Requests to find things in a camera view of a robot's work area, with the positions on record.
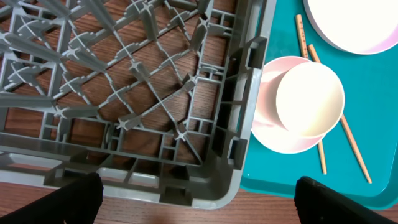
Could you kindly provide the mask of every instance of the wooden surface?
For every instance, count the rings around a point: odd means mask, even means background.
[[[107,8],[115,19],[122,16],[123,10],[130,0],[117,0],[107,3]],[[230,0],[216,0],[215,8],[224,11],[232,12],[234,9],[234,2]],[[165,21],[169,16],[163,9],[157,10],[157,22],[159,27],[166,25]],[[196,23],[196,18],[187,22],[187,29],[190,34],[193,32],[193,26]],[[92,16],[85,16],[79,21],[75,22],[80,32],[100,30],[100,25]],[[9,19],[3,19],[1,26],[8,30]],[[119,33],[127,42],[138,42],[145,39],[141,22],[133,22],[127,27],[121,29]],[[52,46],[56,46],[57,32],[55,29],[47,34],[47,39]],[[172,31],[159,39],[160,43],[168,50],[169,54],[181,52],[187,47],[187,41],[183,40],[183,35],[179,31]],[[223,64],[224,49],[226,41],[217,37],[210,37],[206,41],[205,58],[204,61],[215,65]],[[118,51],[119,45],[114,37],[108,37],[102,40],[99,44],[92,47],[93,51],[101,60],[109,61],[113,55]],[[150,44],[142,50],[134,54],[137,60],[143,61],[149,70],[154,69],[164,60],[162,57],[155,57],[161,52],[154,44]],[[184,73],[191,72],[195,69],[196,56],[188,54],[177,62],[177,67],[184,75]],[[75,63],[68,64],[74,77],[88,74],[89,70],[82,68]],[[117,66],[109,69],[109,73],[115,81],[118,88],[129,85],[135,81],[133,76],[128,71],[129,62],[123,60]],[[51,71],[45,71],[38,77],[38,81],[43,86],[45,91],[48,90],[49,78]],[[166,68],[160,72],[151,81],[159,94],[164,97],[174,91],[178,81],[170,77],[173,74],[171,68]],[[99,75],[89,83],[83,86],[85,93],[94,105],[100,104],[111,93],[108,81],[103,75]],[[198,87],[197,98],[193,114],[202,118],[210,119],[213,116],[214,100],[216,96],[216,86],[201,84]],[[28,85],[24,85],[16,89],[17,93],[23,94],[37,94],[37,92]],[[155,103],[155,98],[149,91],[148,87],[140,84],[135,89],[129,91],[126,95],[127,101],[132,105],[137,113],[141,113],[146,108]],[[187,96],[178,96],[177,100],[168,102],[172,110],[172,114],[181,120],[186,115]],[[80,97],[74,93],[70,93],[58,103],[62,105],[75,105],[84,103]],[[111,121],[116,121],[118,116],[128,113],[126,108],[119,102],[109,104],[100,111],[101,115]],[[162,110],[156,111],[146,117],[144,124],[161,130],[169,128],[169,123],[165,119],[165,113]],[[39,135],[39,127],[42,122],[42,114],[39,112],[31,112],[26,110],[14,109],[10,110],[6,131],[10,133],[23,134],[26,136]],[[70,142],[77,144],[84,144],[88,146],[98,146],[101,144],[99,136],[103,133],[101,125],[91,123],[88,121],[78,120],[73,123],[72,135]],[[131,152],[146,153],[149,155],[156,155],[158,153],[157,146],[159,144],[158,136],[142,135],[140,133],[130,131],[127,134],[128,138],[125,142],[124,149]],[[139,145],[131,144],[132,142],[140,142]],[[195,141],[198,148],[203,147],[202,141]],[[187,150],[180,150],[177,157],[183,161],[195,162],[192,155]],[[28,203],[43,197],[52,190],[39,187],[29,187],[24,185],[15,185],[0,183],[0,216],[21,208]],[[387,211],[380,212],[387,218],[391,218],[398,222],[398,206]],[[165,205],[156,205],[153,203],[137,202],[132,200],[121,200],[116,198],[105,198],[102,207],[97,215],[96,223],[300,223],[295,210],[292,199],[273,197],[268,195],[252,194],[240,190],[236,198],[224,208],[213,211],[194,210],[191,208],[171,207]]]
[[[0,216],[33,202],[52,190],[40,187],[0,183]],[[398,222],[398,206],[379,212]],[[300,223],[289,198],[259,195],[239,190],[235,199],[218,210],[156,205],[132,200],[104,198],[95,223],[178,224],[178,223]]]

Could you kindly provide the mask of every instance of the gray plastic dish rack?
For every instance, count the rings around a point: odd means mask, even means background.
[[[104,195],[110,197],[203,209],[220,208],[232,201],[239,189],[251,135],[275,0],[239,0],[236,3],[235,14],[214,9],[213,0],[137,0],[131,1],[122,18],[117,21],[105,8],[106,1],[67,0],[66,4],[62,4],[54,0],[38,0],[40,6],[21,0],[3,2],[6,6],[0,9],[0,17],[12,16],[9,32],[0,30],[0,51],[3,56],[0,76],[1,182],[57,188],[82,175],[97,172],[103,178]],[[170,21],[163,29],[158,28],[154,14],[154,9],[159,6],[166,7],[170,13]],[[38,14],[28,14],[25,12],[27,9],[37,11]],[[102,25],[102,30],[97,33],[79,33],[74,21],[88,13]],[[198,14],[200,17],[195,31],[190,36],[185,28],[185,21]],[[219,23],[211,22],[211,17],[218,18]],[[135,20],[142,21],[147,38],[142,42],[127,44],[123,42],[118,30]],[[232,28],[224,26],[224,21],[232,24]],[[51,48],[44,36],[44,33],[53,27],[60,28],[57,49]],[[179,54],[168,55],[158,37],[176,27],[183,32],[190,45]],[[90,47],[111,35],[119,41],[121,49],[113,60],[104,62],[96,57]],[[207,35],[228,39],[224,67],[202,62]],[[167,57],[167,60],[154,71],[148,71],[142,62],[132,56],[132,53],[149,42],[155,42]],[[174,61],[191,51],[198,56],[197,71],[195,74],[180,74]],[[24,60],[17,57],[19,52],[29,54],[30,58]],[[124,58],[129,59],[129,71],[137,81],[117,89],[107,69]],[[68,60],[90,68],[93,72],[73,78],[65,66]],[[149,77],[168,65],[174,68],[181,85],[175,93],[161,99]],[[46,94],[35,77],[48,68],[52,69],[52,76]],[[201,72],[210,76],[218,75],[221,80],[201,77]],[[92,105],[81,87],[100,73],[108,79],[113,93],[102,104]],[[123,93],[142,82],[148,85],[158,103],[145,112],[136,114],[124,99]],[[169,113],[165,102],[185,91],[190,95],[192,107],[198,82],[216,83],[220,87],[214,119],[195,118],[188,112],[184,121],[177,122]],[[24,83],[34,87],[40,95],[19,95],[12,92]],[[57,100],[70,92],[82,97],[86,105],[58,105]],[[129,114],[119,117],[117,123],[102,119],[98,113],[101,107],[114,100],[121,101],[130,111]],[[142,124],[141,118],[158,107],[163,107],[167,112],[173,123],[172,130],[162,132],[146,128]],[[40,136],[32,138],[4,132],[9,108],[24,108],[43,113]],[[54,126],[53,120],[56,117],[60,118],[60,122]],[[67,143],[71,121],[74,119],[86,119],[105,125],[101,147]],[[199,122],[198,132],[203,123],[211,123],[206,159],[201,159],[187,138],[190,119]],[[175,156],[164,159],[160,156],[150,157],[122,152],[120,148],[124,133],[130,129],[161,134],[162,139],[166,136],[173,137],[177,145],[186,144],[192,150],[199,164],[180,162]],[[51,130],[56,130],[56,139],[50,138]],[[110,150],[111,141],[115,140],[118,141],[116,150]],[[166,146],[162,141],[159,150],[161,154],[165,149],[175,151],[177,148]],[[93,151],[104,152],[109,156],[100,164],[87,163],[88,153]],[[112,166],[113,156],[130,157],[135,163],[130,169],[115,169]],[[157,168],[160,171],[145,173],[137,170],[138,161],[156,162],[160,164]],[[161,170],[166,165],[177,167],[175,172],[171,172],[172,175],[162,175]]]

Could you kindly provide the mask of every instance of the white plate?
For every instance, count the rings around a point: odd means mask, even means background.
[[[398,43],[397,0],[304,0],[311,25],[337,49],[376,54]]]

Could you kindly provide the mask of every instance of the teal tray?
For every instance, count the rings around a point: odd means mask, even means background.
[[[398,46],[376,55],[337,50],[314,31],[302,0],[278,0],[266,62],[300,55],[294,19],[299,13],[307,44],[314,44],[321,62],[343,83],[344,114],[373,183],[367,183],[338,124],[323,140],[327,175],[322,174],[317,147],[300,154],[279,154],[251,135],[241,188],[293,197],[296,181],[309,176],[368,208],[389,208],[398,201]]]

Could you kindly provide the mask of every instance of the wooden table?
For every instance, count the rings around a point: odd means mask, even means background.
[[[122,16],[124,8],[130,3],[130,0],[110,0],[107,3],[107,8],[113,15],[115,19]],[[232,12],[234,10],[234,2],[230,0],[215,0],[215,8],[224,11]],[[167,13],[159,12],[157,16],[158,25],[164,27],[165,21],[169,19]],[[190,34],[193,32],[196,19],[192,19],[187,22],[187,29]],[[96,32],[101,27],[95,21],[92,16],[85,16],[84,19],[80,19],[75,22],[77,28],[80,31],[92,31]],[[9,20],[1,22],[3,29],[8,30]],[[47,39],[51,46],[56,46],[57,43],[57,30],[47,34]],[[134,42],[145,39],[145,33],[143,32],[142,24],[135,23],[131,26],[124,28],[119,31],[121,36],[126,42]],[[160,42],[165,46],[168,45],[171,49],[166,49],[170,51],[179,52],[180,49],[186,47],[185,45],[178,45],[178,41],[183,38],[181,34],[170,32],[160,38]],[[206,42],[205,58],[204,60],[213,64],[223,63],[224,52],[220,50],[220,46],[225,45],[225,40],[217,38],[209,38]],[[110,37],[103,40],[101,44],[93,47],[93,51],[96,55],[104,61],[109,61],[113,58],[114,53],[119,50],[119,45],[115,44],[115,39]],[[153,69],[159,65],[162,60],[157,60],[154,55],[159,54],[159,50],[156,49],[154,45],[149,45],[148,47],[135,53],[136,59],[143,61],[144,64]],[[187,73],[192,69],[193,56],[189,55],[187,58],[182,58],[181,61],[177,63],[177,67],[181,69],[182,73]],[[89,71],[87,69],[81,68],[78,65],[69,64],[68,65],[73,76],[79,76],[80,74],[86,75]],[[121,88],[126,85],[126,83],[131,83],[132,75],[128,71],[128,63],[121,63],[120,67],[113,67],[109,69],[109,72],[114,78],[115,84]],[[167,72],[173,73],[171,69],[166,70]],[[160,75],[155,77],[153,80],[153,85],[160,92],[161,95],[169,94],[170,88],[165,88],[165,78]],[[43,86],[45,91],[48,90],[48,80],[50,78],[50,71],[44,72],[37,79],[39,83]],[[169,86],[175,85],[173,82],[167,83]],[[100,87],[101,92],[95,92],[96,88]],[[88,84],[83,86],[85,93],[88,98],[95,105],[100,104],[109,95],[109,84],[104,79],[104,77],[96,77]],[[153,97],[149,97],[148,89],[145,85],[139,85],[139,93],[131,94],[128,101],[132,104],[138,106],[135,110],[142,111],[151,104],[153,104]],[[201,86],[202,91],[199,92],[199,97],[207,100],[199,101],[196,105],[197,113],[201,116],[211,115],[212,104],[211,94],[213,91],[209,91],[211,86]],[[22,94],[37,94],[36,91],[28,86],[24,85],[15,90],[17,93]],[[84,104],[82,99],[76,94],[69,94],[58,101],[61,105],[70,104]],[[181,108],[184,104],[179,104],[175,102],[174,110],[172,110],[173,115],[182,119],[185,113],[181,113]],[[115,103],[108,108],[104,108],[100,111],[101,115],[108,120],[117,120],[118,116],[125,115],[128,113],[123,105]],[[146,125],[153,125],[154,128],[167,128],[167,122],[161,123],[159,127],[160,117],[162,115],[159,113],[154,113],[151,118],[144,120]],[[27,111],[10,110],[8,114],[8,119],[6,123],[6,131],[15,134],[24,134],[28,136],[38,136],[39,127],[41,125],[41,114],[32,113],[29,114]],[[97,135],[101,135],[103,130],[96,127],[87,128],[85,123],[74,123],[73,124],[73,134],[71,136],[70,142],[77,144],[88,144],[90,146],[96,146],[98,144]],[[136,146],[132,145],[131,150],[135,150]],[[179,154],[178,157],[186,160],[190,160],[188,154]],[[0,183],[0,216],[3,216],[9,212],[12,212],[18,208],[21,208],[28,203],[43,197],[44,195],[50,193],[52,190],[39,188],[39,187],[29,187],[25,185],[7,184]],[[380,212],[380,214],[388,217],[390,219],[398,222],[398,206],[392,209]],[[96,223],[300,223],[295,210],[294,202],[292,199],[273,197],[268,195],[252,194],[240,190],[236,198],[224,208],[219,210],[195,210],[191,208],[183,207],[173,207],[166,205],[157,205],[153,203],[137,202],[132,200],[121,200],[115,198],[105,198],[102,207],[97,215]]]

